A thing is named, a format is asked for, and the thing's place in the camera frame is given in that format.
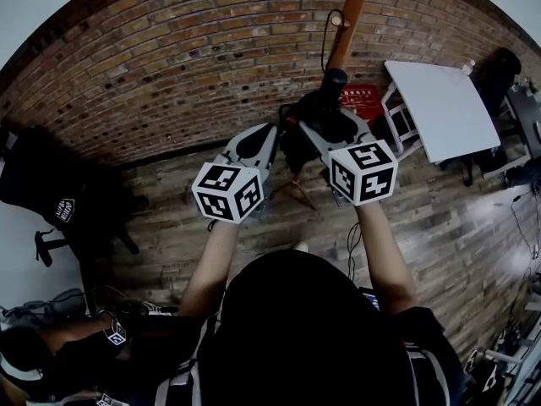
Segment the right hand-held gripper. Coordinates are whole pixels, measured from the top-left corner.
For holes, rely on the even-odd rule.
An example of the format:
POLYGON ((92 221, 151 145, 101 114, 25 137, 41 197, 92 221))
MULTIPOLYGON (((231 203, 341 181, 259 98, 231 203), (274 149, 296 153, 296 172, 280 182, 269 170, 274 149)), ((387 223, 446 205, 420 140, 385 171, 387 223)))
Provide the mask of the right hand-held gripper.
POLYGON ((344 126, 331 121, 331 129, 351 135, 352 141, 332 142, 304 121, 299 123, 303 134, 325 164, 328 183, 343 199, 355 206, 382 200, 392 195, 398 161, 385 140, 376 139, 368 124, 343 108, 339 117, 344 126))

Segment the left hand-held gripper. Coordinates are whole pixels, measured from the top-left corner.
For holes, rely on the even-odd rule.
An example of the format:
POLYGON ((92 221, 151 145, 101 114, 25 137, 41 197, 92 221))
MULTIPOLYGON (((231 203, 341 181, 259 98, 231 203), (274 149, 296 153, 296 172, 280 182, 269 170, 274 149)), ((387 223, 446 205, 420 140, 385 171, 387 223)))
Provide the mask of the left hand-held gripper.
POLYGON ((265 200, 263 185, 277 150, 278 128, 262 123, 244 130, 206 162, 192 184, 199 211, 211 220, 239 224, 265 200))

